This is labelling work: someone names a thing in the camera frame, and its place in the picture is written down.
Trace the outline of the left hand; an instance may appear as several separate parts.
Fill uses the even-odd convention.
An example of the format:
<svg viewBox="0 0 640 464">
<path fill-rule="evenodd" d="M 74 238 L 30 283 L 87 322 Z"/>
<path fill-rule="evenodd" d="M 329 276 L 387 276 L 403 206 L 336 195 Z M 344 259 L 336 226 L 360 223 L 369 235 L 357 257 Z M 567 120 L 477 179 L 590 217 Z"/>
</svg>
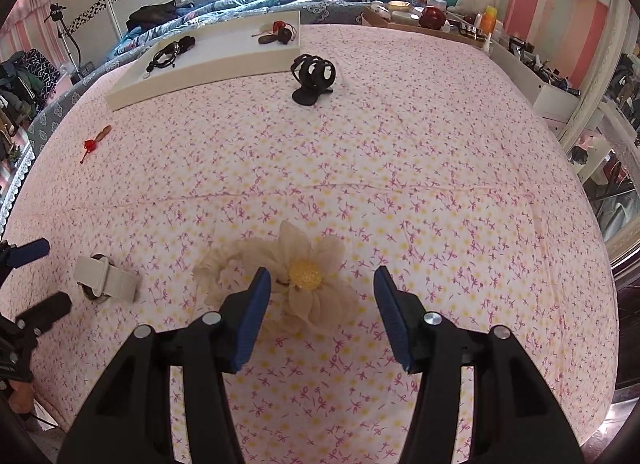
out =
<svg viewBox="0 0 640 464">
<path fill-rule="evenodd" d="M 9 396 L 9 406 L 20 415 L 28 415 L 34 410 L 35 392 L 32 384 L 10 380 L 12 394 Z"/>
</svg>

